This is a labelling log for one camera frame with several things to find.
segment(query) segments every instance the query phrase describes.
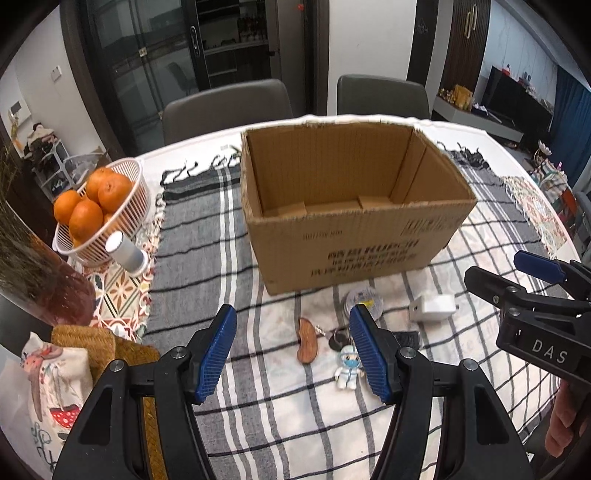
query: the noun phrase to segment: woven basket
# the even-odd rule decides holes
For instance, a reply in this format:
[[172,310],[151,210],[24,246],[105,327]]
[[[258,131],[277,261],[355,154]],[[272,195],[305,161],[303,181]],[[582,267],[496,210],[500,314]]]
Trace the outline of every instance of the woven basket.
[[[154,347],[123,340],[104,328],[58,325],[51,333],[51,342],[62,347],[86,348],[93,385],[96,385],[102,372],[116,358],[122,358],[129,365],[147,364],[160,358]],[[153,398],[144,399],[144,426],[152,479],[168,480]]]

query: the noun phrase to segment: white astronaut figurine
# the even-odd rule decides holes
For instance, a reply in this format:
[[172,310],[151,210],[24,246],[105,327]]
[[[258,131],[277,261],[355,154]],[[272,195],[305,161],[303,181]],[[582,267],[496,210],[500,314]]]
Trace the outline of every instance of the white astronaut figurine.
[[363,376],[361,370],[361,360],[359,354],[353,345],[345,345],[339,354],[342,367],[338,367],[335,372],[336,386],[340,390],[348,388],[355,390],[357,388],[357,375]]

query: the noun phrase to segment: human hand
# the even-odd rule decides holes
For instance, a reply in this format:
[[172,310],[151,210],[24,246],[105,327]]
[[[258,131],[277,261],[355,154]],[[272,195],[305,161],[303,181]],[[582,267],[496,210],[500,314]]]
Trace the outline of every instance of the human hand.
[[[561,380],[545,440],[546,450],[553,457],[562,455],[564,449],[573,441],[574,434],[571,426],[576,416],[577,412],[574,409],[569,383],[566,380]],[[587,419],[580,426],[579,437],[586,427]]]

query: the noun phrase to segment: doorway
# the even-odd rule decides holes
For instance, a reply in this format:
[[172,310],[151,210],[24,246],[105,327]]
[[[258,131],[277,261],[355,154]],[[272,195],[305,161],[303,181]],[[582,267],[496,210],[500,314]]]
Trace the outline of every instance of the doorway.
[[265,0],[79,0],[85,57],[127,155],[164,146],[170,102],[213,87],[281,78]]

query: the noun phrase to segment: tv stand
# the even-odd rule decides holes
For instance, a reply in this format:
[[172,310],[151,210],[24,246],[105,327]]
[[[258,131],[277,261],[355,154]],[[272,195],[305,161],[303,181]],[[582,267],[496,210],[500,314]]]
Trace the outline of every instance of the tv stand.
[[460,110],[451,103],[446,102],[443,98],[437,96],[433,103],[433,114],[431,119],[467,125],[469,127],[484,130],[494,137],[506,138],[512,142],[519,143],[523,137],[523,132],[516,129],[512,120],[505,120],[503,115],[495,115],[502,121],[501,124],[495,120]]

